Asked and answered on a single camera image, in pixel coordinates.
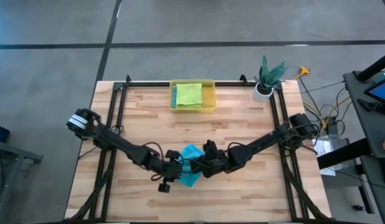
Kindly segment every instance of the computer screen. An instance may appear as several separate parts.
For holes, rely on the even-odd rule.
[[[385,103],[385,80],[366,90],[366,94]]]

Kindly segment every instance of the snake plant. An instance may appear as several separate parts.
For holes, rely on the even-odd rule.
[[[267,58],[263,56],[262,66],[259,70],[259,83],[263,88],[277,88],[280,84],[280,78],[284,75],[285,71],[287,71],[287,67],[284,67],[285,62],[281,62],[271,71],[269,71],[267,67]]]

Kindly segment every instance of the wooden tabletop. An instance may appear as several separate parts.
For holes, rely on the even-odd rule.
[[[107,120],[112,86],[113,82],[98,82],[95,89],[92,109],[103,121]],[[283,89],[288,115],[304,113],[298,83],[284,82]],[[226,149],[232,141],[247,144],[274,130],[270,102],[258,103],[251,93],[251,87],[216,87],[217,108],[213,114],[173,114],[168,108],[168,87],[129,87],[121,136],[133,144],[157,142],[164,151],[181,151],[187,144],[202,149],[207,139],[215,141],[219,149]],[[278,96],[275,99],[278,117],[282,118]],[[80,153],[92,147],[92,142],[85,141]],[[97,149],[79,160],[65,217],[75,214],[93,190],[99,155]],[[330,216],[315,154],[301,148],[297,157],[305,191]],[[150,180],[153,174],[132,164],[124,153],[117,153],[107,221],[290,221],[277,146],[256,154],[243,169],[231,174],[221,173],[210,179],[201,176],[192,188],[170,183],[169,194],[158,192],[159,182]],[[300,213],[296,191],[294,198]]]

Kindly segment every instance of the concrete floor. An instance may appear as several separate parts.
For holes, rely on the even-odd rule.
[[[0,0],[0,44],[105,43],[116,0]],[[385,40],[381,0],[176,1],[123,0],[114,43],[200,41]],[[104,80],[213,78],[258,74],[261,58],[283,60],[296,76],[304,65],[309,89],[342,81],[385,54],[385,45],[266,46],[172,49],[111,49]],[[13,193],[8,223],[63,218],[80,141],[65,123],[89,107],[103,49],[0,50],[0,125],[10,144],[44,154],[44,161]],[[320,105],[334,101],[342,84],[313,91]],[[307,94],[302,95],[310,101]],[[351,107],[343,137],[363,137]],[[379,215],[355,212],[357,188],[327,188],[333,216],[381,223]]]

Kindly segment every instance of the cyan towel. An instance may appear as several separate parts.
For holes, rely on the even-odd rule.
[[[176,95],[178,94],[178,91],[176,89],[176,86],[173,86],[173,102],[172,107],[176,108]]]
[[[203,155],[202,151],[199,150],[197,147],[195,147],[192,144],[188,144],[182,151],[181,155],[184,159],[194,159],[201,155]],[[183,164],[183,171],[189,172],[191,171],[190,161],[184,161]],[[202,172],[199,172],[197,174],[181,174],[180,179],[178,179],[178,182],[181,184],[186,185],[187,187],[192,187],[194,183],[198,180],[199,176],[201,176]]]

